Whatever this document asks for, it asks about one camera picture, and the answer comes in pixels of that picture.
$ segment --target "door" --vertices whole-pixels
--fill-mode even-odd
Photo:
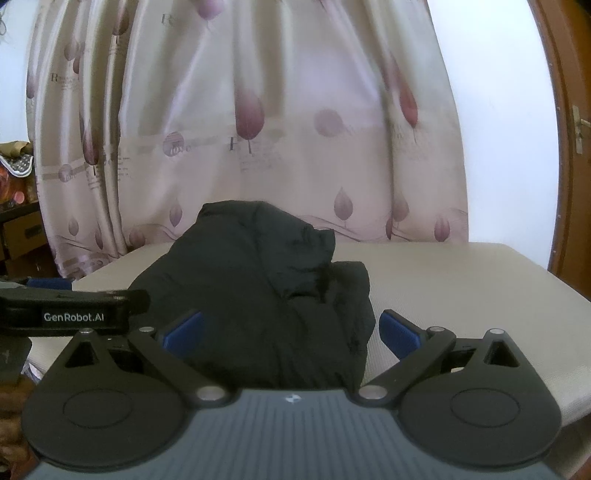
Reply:
[[[530,0],[553,78],[560,139],[549,270],[591,299],[591,14],[585,2]]]

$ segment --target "curtain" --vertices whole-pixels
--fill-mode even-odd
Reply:
[[[467,241],[426,0],[41,0],[27,118],[63,276],[226,199],[340,241]]]

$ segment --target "white wall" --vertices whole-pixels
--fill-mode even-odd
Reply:
[[[0,40],[0,142],[27,137],[27,44],[37,2],[7,5],[8,33]],[[528,2],[429,5],[462,126],[470,240],[507,244],[547,267],[558,196],[558,133],[550,74]]]
[[[25,116],[27,50],[39,0],[10,0],[0,37],[0,143],[28,140]]]

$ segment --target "gray gripper base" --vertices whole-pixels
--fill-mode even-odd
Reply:
[[[141,465],[111,473],[76,473],[42,463],[27,476],[27,480],[88,479],[560,480],[560,477],[543,463],[513,472],[485,473],[440,462],[410,443],[389,412],[357,406],[342,391],[250,390],[227,407],[197,413],[172,447]]]

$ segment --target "floral curtain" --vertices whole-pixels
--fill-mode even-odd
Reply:
[[[342,241],[467,241],[425,0],[41,0],[27,114],[64,276],[172,241],[225,199]]]

